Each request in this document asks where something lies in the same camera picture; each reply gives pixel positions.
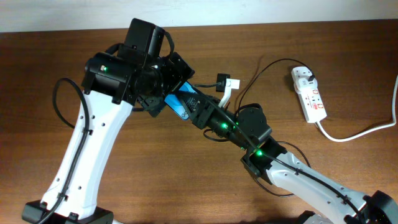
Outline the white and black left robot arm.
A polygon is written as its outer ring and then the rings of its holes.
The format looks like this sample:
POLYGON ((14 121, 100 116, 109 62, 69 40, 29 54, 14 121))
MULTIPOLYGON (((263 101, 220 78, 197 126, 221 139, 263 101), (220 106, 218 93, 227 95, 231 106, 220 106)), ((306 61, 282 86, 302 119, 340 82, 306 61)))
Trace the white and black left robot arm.
POLYGON ((193 70, 171 50, 161 56, 171 35, 133 19, 124 42, 98 52, 85 65, 78 119, 59 170, 40 200, 29 202, 22 219, 29 223, 114 223, 114 214, 97 205, 98 189, 113 144, 135 111, 157 116, 165 99, 193 70))

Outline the blue screen Galaxy smartphone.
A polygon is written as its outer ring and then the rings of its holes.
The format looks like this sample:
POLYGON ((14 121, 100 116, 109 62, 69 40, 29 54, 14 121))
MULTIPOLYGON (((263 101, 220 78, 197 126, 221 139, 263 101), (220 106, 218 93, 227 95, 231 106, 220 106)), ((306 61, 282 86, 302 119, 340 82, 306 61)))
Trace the blue screen Galaxy smartphone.
MULTIPOLYGON (((196 93, 196 91, 192 88, 192 85, 189 82, 185 82, 178 90, 183 92, 196 93)), ((186 109, 183 107, 175 94, 167 95, 164 101, 182 120, 187 120, 189 118, 186 109)))

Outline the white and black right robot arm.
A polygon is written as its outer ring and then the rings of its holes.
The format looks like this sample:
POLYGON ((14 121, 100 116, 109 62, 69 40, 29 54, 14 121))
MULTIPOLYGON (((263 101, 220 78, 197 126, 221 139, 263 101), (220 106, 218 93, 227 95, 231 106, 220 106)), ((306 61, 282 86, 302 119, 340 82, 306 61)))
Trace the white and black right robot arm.
POLYGON ((195 126, 210 128, 245 151, 241 162, 254 180, 282 188, 319 211, 305 212, 302 223, 397 223, 397 203, 389 195, 378 190, 369 196, 349 189, 286 150, 271 136, 259 104, 244 105, 232 114, 202 92, 178 91, 177 99, 195 126))

